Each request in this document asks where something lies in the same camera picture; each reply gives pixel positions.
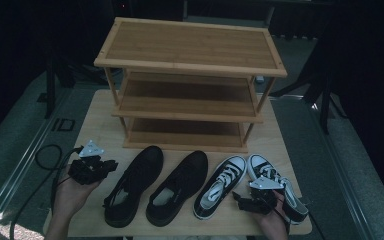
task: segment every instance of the gray floor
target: gray floor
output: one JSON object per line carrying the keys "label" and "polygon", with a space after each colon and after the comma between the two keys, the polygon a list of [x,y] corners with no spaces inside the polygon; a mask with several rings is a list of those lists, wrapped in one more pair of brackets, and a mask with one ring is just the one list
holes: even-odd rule
{"label": "gray floor", "polygon": [[[277,81],[278,90],[296,80],[315,42],[275,39],[288,78]],[[317,225],[326,239],[384,239],[384,188],[352,125],[331,112],[325,135],[317,123],[318,111],[299,99],[307,86],[294,96],[271,99],[297,179]],[[0,239],[9,239],[10,224],[46,171],[34,163],[34,153],[55,143],[69,151],[98,86],[78,79],[74,89],[57,88],[57,109],[44,119],[46,107],[36,102],[45,90],[44,75],[32,82],[0,126]],[[58,120],[72,131],[54,128]],[[52,165],[55,152],[47,150],[41,161]],[[50,181],[26,206],[15,227],[15,239],[41,239],[49,211]],[[321,239],[313,231],[291,239]]]}

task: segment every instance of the black slip-on shoe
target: black slip-on shoe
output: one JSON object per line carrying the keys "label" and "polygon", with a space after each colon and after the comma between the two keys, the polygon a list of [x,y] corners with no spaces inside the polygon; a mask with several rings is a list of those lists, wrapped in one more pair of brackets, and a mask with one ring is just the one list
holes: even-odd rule
{"label": "black slip-on shoe", "polygon": [[213,216],[224,197],[245,176],[246,166],[245,159],[240,156],[229,157],[217,166],[193,205],[193,212],[197,218],[206,220]]}
{"label": "black slip-on shoe", "polygon": [[164,156],[157,146],[142,150],[124,171],[104,200],[105,222],[115,228],[129,225],[136,215],[142,193],[158,178]]}
{"label": "black slip-on shoe", "polygon": [[146,217],[157,227],[168,225],[179,213],[183,203],[201,189],[207,178],[208,159],[195,151],[170,173],[150,196]]}
{"label": "black slip-on shoe", "polygon": [[251,155],[247,161],[248,174],[252,180],[258,178],[266,178],[283,186],[281,191],[277,190],[285,196],[283,203],[283,211],[286,214],[287,221],[291,224],[298,225],[308,215],[307,207],[295,195],[292,184],[286,177],[282,177],[273,165],[261,155]]}

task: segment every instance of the wooden shoe rack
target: wooden shoe rack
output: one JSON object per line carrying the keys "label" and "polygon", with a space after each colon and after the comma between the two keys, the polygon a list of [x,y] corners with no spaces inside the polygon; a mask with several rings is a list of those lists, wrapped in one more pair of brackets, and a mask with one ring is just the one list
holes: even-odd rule
{"label": "wooden shoe rack", "polygon": [[[116,18],[95,60],[124,147],[247,152],[276,78],[287,73],[265,28]],[[115,89],[111,68],[124,78]],[[263,95],[255,76],[269,79]]]}

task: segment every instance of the black and white sneaker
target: black and white sneaker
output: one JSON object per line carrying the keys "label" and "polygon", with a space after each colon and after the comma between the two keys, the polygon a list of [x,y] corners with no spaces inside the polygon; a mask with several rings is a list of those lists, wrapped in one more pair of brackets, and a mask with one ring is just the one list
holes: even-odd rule
{"label": "black and white sneaker", "polygon": [[246,161],[232,156],[220,163],[195,200],[193,212],[201,220],[213,216],[224,197],[237,186],[246,174]]}
{"label": "black and white sneaker", "polygon": [[170,173],[150,196],[146,218],[157,227],[168,225],[183,203],[201,189],[208,172],[207,155],[194,151]]}
{"label": "black and white sneaker", "polygon": [[252,180],[255,181],[258,178],[269,179],[283,186],[280,192],[285,196],[283,210],[288,218],[287,220],[294,225],[304,221],[308,215],[308,209],[299,198],[296,197],[289,179],[282,177],[274,166],[261,155],[251,155],[248,158],[247,164],[248,174]]}
{"label": "black and white sneaker", "polygon": [[142,150],[124,171],[112,192],[104,200],[105,222],[126,227],[136,215],[142,193],[158,178],[164,156],[157,146]]}

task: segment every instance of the dark background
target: dark background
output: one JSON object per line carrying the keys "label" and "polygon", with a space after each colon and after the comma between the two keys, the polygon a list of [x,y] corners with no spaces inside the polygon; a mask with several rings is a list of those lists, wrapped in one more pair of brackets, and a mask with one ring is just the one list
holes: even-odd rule
{"label": "dark background", "polygon": [[[317,14],[325,11],[324,7],[298,4],[291,8],[290,2],[190,0],[188,12],[198,16],[264,20],[268,7],[276,5],[273,34],[284,34],[291,41],[292,35],[302,32],[310,39],[319,38],[322,54],[307,66],[314,71],[326,68],[333,72],[333,92],[340,96],[384,183],[384,1],[335,2],[335,6],[329,7],[331,15]],[[27,85],[45,71],[49,49],[79,64],[92,65],[114,16],[182,20],[181,0],[131,3],[0,1],[0,122]],[[325,24],[326,16],[333,24]],[[300,21],[306,25],[294,25]],[[329,49],[335,49],[333,55]]]}

